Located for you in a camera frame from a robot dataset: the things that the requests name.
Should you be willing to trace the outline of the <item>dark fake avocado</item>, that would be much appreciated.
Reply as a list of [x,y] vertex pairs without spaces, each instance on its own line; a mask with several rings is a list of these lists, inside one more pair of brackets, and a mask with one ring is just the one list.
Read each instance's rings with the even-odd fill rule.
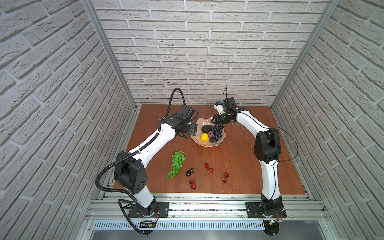
[[212,125],[204,125],[202,126],[202,132],[208,134],[210,131],[212,131],[214,126]]

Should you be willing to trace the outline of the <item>yellow fake lemon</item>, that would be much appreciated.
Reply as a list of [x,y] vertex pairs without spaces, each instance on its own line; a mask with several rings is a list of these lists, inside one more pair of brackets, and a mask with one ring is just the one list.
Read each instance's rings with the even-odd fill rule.
[[207,133],[202,133],[201,140],[202,141],[209,141],[210,137],[209,137],[209,135]]

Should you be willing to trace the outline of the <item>dark blue fake grape bunch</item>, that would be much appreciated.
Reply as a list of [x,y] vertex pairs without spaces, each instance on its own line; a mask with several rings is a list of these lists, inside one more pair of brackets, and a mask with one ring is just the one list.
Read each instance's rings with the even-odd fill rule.
[[217,141],[215,141],[213,143],[217,143],[222,138],[224,128],[225,128],[224,125],[215,125],[214,126],[213,132],[216,135],[216,140]]

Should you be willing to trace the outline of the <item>green fake grape bunch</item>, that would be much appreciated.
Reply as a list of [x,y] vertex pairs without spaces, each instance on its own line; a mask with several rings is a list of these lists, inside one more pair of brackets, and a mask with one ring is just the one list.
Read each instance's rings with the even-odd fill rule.
[[182,151],[177,151],[172,155],[171,170],[167,175],[167,179],[173,179],[179,173],[180,169],[183,167],[183,163],[186,160],[185,153]]

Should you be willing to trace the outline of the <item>purple fake fig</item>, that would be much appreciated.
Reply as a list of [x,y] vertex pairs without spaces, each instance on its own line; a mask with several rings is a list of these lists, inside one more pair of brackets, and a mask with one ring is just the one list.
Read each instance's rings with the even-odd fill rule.
[[208,135],[209,135],[209,137],[210,137],[210,142],[211,142],[211,143],[217,141],[217,140],[216,140],[216,135],[215,135],[215,133],[214,133],[213,131],[209,131],[209,132],[208,132]]

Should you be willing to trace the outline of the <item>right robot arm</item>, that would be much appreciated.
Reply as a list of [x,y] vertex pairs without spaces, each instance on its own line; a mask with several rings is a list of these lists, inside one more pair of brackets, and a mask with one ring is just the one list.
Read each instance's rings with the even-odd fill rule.
[[212,118],[212,123],[224,125],[238,122],[256,138],[254,154],[260,161],[263,178],[259,209],[265,217],[271,217],[273,211],[283,206],[278,181],[278,161],[282,151],[279,131],[261,123],[244,107],[225,110],[223,105],[215,105],[214,108],[218,113]]

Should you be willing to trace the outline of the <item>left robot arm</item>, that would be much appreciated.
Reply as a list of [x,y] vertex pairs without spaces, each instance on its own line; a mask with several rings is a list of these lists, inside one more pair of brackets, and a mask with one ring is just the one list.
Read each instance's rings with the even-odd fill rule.
[[147,187],[146,167],[151,159],[176,136],[194,136],[197,124],[193,123],[195,110],[188,108],[159,121],[158,128],[146,140],[128,153],[120,152],[115,165],[114,179],[127,195],[141,208],[153,211],[156,202]]

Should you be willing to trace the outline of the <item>beige wavy fruit bowl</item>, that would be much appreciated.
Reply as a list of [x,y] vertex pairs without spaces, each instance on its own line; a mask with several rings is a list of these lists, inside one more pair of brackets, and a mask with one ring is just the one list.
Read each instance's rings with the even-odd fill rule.
[[223,125],[215,125],[211,121],[212,118],[197,120],[197,133],[192,139],[202,147],[216,147],[227,136]]

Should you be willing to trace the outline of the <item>black fake berry pair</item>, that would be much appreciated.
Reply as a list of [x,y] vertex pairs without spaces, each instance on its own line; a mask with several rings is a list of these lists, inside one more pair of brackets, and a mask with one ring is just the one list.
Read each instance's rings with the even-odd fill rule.
[[186,171],[186,176],[187,176],[187,177],[190,177],[194,172],[195,172],[195,169],[194,169],[194,168],[191,168],[191,169],[189,169],[188,171]]

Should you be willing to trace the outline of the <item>aluminium front rail frame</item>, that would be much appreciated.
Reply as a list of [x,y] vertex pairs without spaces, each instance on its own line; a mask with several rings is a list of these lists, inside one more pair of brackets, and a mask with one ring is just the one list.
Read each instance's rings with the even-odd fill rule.
[[[257,209],[261,195],[248,194],[186,194],[155,193],[161,217],[159,230],[250,230],[262,231],[263,217]],[[93,200],[86,211],[77,240],[89,240],[96,230],[131,230],[122,213],[118,199],[128,199],[121,193],[105,193]],[[271,218],[280,225],[288,222],[315,222],[327,240],[339,240],[340,236],[329,212],[321,201],[307,195],[284,195],[283,210]]]

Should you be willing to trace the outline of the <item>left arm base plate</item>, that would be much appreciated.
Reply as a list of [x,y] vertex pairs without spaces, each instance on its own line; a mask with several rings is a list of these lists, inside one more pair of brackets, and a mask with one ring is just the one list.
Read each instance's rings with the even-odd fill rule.
[[130,207],[128,216],[130,218],[167,218],[169,209],[169,202],[153,202],[147,208],[139,204],[133,204]]

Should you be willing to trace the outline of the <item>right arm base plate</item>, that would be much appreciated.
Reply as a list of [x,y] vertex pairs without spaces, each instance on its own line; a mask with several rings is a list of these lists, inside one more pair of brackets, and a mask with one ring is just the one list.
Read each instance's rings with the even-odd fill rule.
[[248,218],[276,218],[284,219],[287,213],[283,205],[270,206],[261,202],[246,202],[246,211]]

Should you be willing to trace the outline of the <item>right aluminium corner post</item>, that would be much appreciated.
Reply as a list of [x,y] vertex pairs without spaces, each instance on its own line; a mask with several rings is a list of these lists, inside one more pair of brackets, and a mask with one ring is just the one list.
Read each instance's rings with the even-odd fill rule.
[[277,107],[279,101],[281,100],[281,98],[284,95],[284,92],[286,91],[286,89],[290,85],[291,81],[293,80],[295,73],[300,68],[302,63],[306,60],[309,52],[312,50],[312,47],[314,46],[314,44],[317,42],[320,34],[322,33],[324,27],[328,23],[329,19],[333,15],[333,13],[334,13],[335,9],[337,8],[337,6],[339,5],[339,3],[340,3],[340,0],[328,1],[323,13],[321,14],[319,21],[315,25],[315,28],[313,29],[312,33],[310,34],[307,42],[305,43],[300,54],[298,55],[298,58],[296,59],[291,70],[289,71],[289,74],[287,75],[286,79],[284,80],[277,96],[275,97],[273,103],[271,104],[271,106],[270,106],[271,110],[274,110]]

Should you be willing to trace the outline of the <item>aluminium corner post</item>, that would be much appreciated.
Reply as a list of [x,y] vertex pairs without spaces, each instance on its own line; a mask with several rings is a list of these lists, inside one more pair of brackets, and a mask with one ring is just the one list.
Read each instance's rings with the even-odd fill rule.
[[85,8],[89,18],[90,18],[92,25],[94,26],[94,30],[95,30],[95,32],[96,32],[96,34],[100,40],[100,43],[102,44],[103,49],[104,49],[108,59],[110,60],[111,66],[114,69],[120,84],[122,85],[123,91],[124,91],[126,97],[128,98],[130,106],[136,111],[138,107],[137,107],[135,100],[132,96],[132,93],[128,87],[128,84],[124,78],[121,67],[119,66],[118,60],[116,58],[116,55],[113,51],[113,48],[112,48],[110,42],[109,42],[107,34],[103,28],[102,22],[97,15],[97,11],[93,5],[93,2],[91,0],[84,0],[83,5],[84,5],[84,8]]
[[328,23],[329,19],[333,15],[333,13],[334,13],[335,9],[337,8],[337,6],[339,5],[339,3],[340,3],[340,0],[328,1],[323,13],[321,14],[319,21],[315,25],[315,28],[313,29],[312,33],[310,34],[307,42],[305,43],[300,54],[298,55],[298,58],[296,59],[291,70],[289,71],[289,74],[287,75],[286,79],[284,80],[277,96],[275,97],[273,103],[271,104],[271,106],[270,106],[271,110],[274,110],[277,107],[279,101],[281,100],[281,98],[284,95],[284,92],[286,91],[286,89],[290,85],[291,81],[293,80],[295,73],[300,68],[302,63],[306,60],[309,52],[312,50],[312,47],[314,46],[314,44],[317,42],[320,34],[322,33],[324,27]]

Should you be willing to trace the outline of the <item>left aluminium corner post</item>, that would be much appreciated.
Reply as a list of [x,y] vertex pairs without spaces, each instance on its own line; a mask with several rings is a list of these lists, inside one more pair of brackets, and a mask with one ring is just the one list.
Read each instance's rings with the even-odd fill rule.
[[114,69],[120,84],[122,85],[123,91],[124,91],[126,97],[128,98],[130,106],[136,111],[138,107],[137,107],[135,100],[132,96],[132,93],[128,87],[128,84],[124,78],[121,67],[119,66],[118,60],[116,58],[116,55],[113,51],[113,48],[112,48],[110,42],[109,42],[107,34],[103,28],[102,22],[97,15],[97,11],[93,5],[93,2],[91,0],[84,0],[83,5],[84,5],[84,8],[85,8],[89,18],[90,18],[92,25],[94,26],[94,30],[95,30],[95,32],[96,32],[96,34],[100,40],[100,43],[102,44],[103,49],[104,49],[108,59],[110,60],[111,66]]

